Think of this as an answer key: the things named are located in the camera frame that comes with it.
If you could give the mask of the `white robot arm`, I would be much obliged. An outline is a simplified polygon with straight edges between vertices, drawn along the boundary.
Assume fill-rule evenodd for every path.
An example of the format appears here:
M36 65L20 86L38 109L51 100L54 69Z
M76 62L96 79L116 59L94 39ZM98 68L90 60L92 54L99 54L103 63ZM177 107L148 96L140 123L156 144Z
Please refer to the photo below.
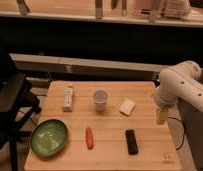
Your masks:
M158 106L156 123L162 125L168 117L168 110L181 98L203 113L203 84L198 81L202 69L194 61L184 61L164 68L159 73L160 85L154 92Z

